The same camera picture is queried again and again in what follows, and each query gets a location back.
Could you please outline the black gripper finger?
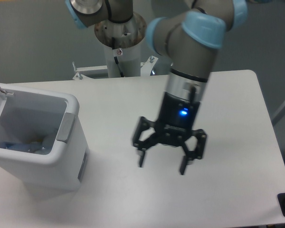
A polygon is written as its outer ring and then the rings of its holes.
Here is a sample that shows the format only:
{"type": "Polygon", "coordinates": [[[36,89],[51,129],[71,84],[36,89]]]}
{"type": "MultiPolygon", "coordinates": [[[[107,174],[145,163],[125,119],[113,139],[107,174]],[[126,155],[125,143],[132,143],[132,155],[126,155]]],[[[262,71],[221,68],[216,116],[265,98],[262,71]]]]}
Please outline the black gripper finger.
{"type": "Polygon", "coordinates": [[[179,143],[184,151],[184,156],[182,158],[179,172],[181,175],[185,174],[185,170],[188,164],[195,159],[201,160],[203,157],[206,141],[207,141],[207,134],[203,129],[197,129],[191,131],[191,136],[194,136],[197,139],[196,146],[193,150],[189,150],[186,141],[183,139],[182,136],[179,136],[179,143]]]}
{"type": "Polygon", "coordinates": [[[134,131],[132,137],[132,144],[137,149],[139,155],[138,166],[143,167],[144,158],[146,156],[146,151],[155,146],[159,142],[159,133],[154,131],[150,136],[144,140],[140,140],[140,137],[144,131],[153,128],[155,130],[155,122],[148,120],[147,118],[141,116],[139,118],[136,130],[134,131]]]}

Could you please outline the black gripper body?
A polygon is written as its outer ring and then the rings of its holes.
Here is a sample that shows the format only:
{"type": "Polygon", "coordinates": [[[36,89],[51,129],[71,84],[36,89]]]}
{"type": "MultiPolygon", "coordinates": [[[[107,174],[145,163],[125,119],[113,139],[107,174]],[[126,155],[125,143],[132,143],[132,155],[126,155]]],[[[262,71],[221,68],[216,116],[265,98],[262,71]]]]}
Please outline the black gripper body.
{"type": "Polygon", "coordinates": [[[182,146],[192,136],[192,127],[200,102],[196,93],[189,92],[186,99],[164,93],[161,108],[155,121],[155,132],[160,144],[182,146]]]}

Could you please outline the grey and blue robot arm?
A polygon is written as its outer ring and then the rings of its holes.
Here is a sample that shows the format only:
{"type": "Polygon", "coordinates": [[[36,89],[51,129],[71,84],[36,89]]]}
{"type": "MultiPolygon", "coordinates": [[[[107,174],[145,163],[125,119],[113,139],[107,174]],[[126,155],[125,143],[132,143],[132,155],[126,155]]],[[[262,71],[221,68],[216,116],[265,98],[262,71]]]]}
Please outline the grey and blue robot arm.
{"type": "Polygon", "coordinates": [[[226,32],[247,19],[244,0],[189,0],[188,11],[173,18],[146,24],[134,12],[131,0],[67,0],[67,9],[78,28],[94,26],[97,39],[109,51],[109,77],[139,76],[141,63],[127,50],[145,40],[172,66],[156,121],[141,117],[132,137],[139,166],[146,152],[157,145],[182,147],[180,173],[203,156],[207,134],[193,130],[209,75],[226,32]]]}

